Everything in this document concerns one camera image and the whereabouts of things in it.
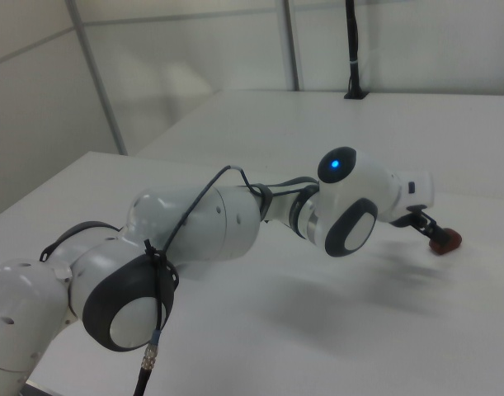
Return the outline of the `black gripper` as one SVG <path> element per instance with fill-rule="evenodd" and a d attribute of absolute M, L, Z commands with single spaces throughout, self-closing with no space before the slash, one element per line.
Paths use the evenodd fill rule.
<path fill-rule="evenodd" d="M 451 236 L 428 214 L 424 213 L 425 205 L 410 205 L 408 213 L 390 224 L 397 228 L 412 226 L 428 237 L 430 249 L 443 249 L 451 240 Z"/>

